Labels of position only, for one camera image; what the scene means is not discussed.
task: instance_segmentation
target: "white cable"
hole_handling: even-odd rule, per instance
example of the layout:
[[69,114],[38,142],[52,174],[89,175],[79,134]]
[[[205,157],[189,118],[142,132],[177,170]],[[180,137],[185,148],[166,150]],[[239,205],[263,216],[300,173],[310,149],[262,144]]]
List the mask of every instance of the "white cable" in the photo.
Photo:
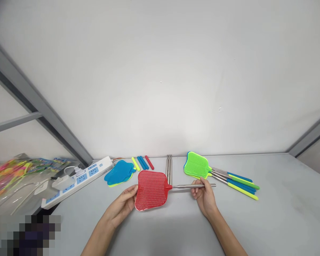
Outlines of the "white cable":
[[66,171],[65,171],[67,168],[70,168],[70,167],[76,168],[76,166],[68,166],[68,167],[66,167],[66,168],[64,169],[65,175],[69,175],[69,176],[70,176],[71,173],[70,173],[70,174],[67,174]]
[[34,183],[28,183],[28,184],[25,184],[25,185],[23,185],[23,186],[21,186],[20,188],[18,188],[18,189],[16,189],[12,194],[10,194],[9,196],[8,196],[8,198],[0,205],[0,207],[4,204],[4,203],[6,203],[7,201],[8,201],[8,199],[10,199],[16,192],[18,192],[20,189],[22,189],[22,188],[24,188],[24,187],[26,187],[26,186],[29,186],[29,185],[33,185],[33,184],[36,184],[35,182]]
[[45,182],[47,182],[48,180],[50,180],[51,178],[48,178],[46,180],[43,180],[41,183],[39,183],[39,185],[37,185],[25,198],[24,200],[22,200],[20,202],[20,204],[18,204],[18,206],[13,210],[13,212],[11,213],[11,215],[13,215],[18,209],[19,207],[29,198],[29,196],[37,189],[40,187],[40,185],[43,185]]

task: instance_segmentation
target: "hand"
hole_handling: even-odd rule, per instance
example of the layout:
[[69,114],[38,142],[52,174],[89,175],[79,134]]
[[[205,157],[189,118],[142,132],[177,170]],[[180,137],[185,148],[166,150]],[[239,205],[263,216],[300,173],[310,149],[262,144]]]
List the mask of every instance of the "hand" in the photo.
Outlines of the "hand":
[[192,184],[204,184],[204,188],[191,188],[191,194],[197,200],[198,206],[204,216],[210,219],[218,211],[210,183],[208,180],[200,177],[200,180],[194,180]]
[[134,209],[137,191],[138,185],[133,185],[123,191],[107,208],[102,218],[114,228],[117,228]]

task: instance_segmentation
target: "power strip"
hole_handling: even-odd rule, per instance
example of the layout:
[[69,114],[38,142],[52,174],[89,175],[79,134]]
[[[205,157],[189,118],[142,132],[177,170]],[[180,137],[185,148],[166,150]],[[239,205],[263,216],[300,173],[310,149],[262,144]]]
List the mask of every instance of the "power strip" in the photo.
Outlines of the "power strip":
[[73,193],[79,191],[84,186],[88,185],[93,180],[105,174],[107,171],[109,171],[113,167],[114,165],[110,157],[107,156],[103,158],[102,160],[84,169],[84,173],[79,177],[76,177],[76,175],[72,176],[72,178],[75,179],[74,184],[72,184],[71,186],[69,186],[68,188],[62,191],[58,191],[58,193],[52,198],[42,199],[41,208],[50,209],[51,207],[63,201],[64,199],[68,198]]

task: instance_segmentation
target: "pixelated area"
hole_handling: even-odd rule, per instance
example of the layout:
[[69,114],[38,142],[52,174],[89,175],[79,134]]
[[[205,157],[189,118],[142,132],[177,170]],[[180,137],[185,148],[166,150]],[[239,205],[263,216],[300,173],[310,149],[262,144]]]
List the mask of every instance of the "pixelated area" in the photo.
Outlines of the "pixelated area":
[[0,255],[42,256],[54,248],[59,215],[0,216]]

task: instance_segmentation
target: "table surface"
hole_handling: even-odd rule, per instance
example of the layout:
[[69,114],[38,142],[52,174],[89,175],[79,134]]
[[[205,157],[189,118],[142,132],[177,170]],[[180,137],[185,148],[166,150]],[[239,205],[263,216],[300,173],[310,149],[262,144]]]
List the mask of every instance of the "table surface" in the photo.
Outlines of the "table surface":
[[[207,156],[211,167],[254,180],[258,201],[208,177],[217,206],[249,255],[320,255],[320,174],[289,154]],[[165,172],[166,158],[151,159]],[[173,185],[190,184],[186,157],[173,158]],[[136,172],[109,188],[104,175],[64,200],[55,255],[80,255],[109,204],[137,183]],[[224,255],[189,190],[171,190],[166,204],[134,210],[115,233],[107,255]]]

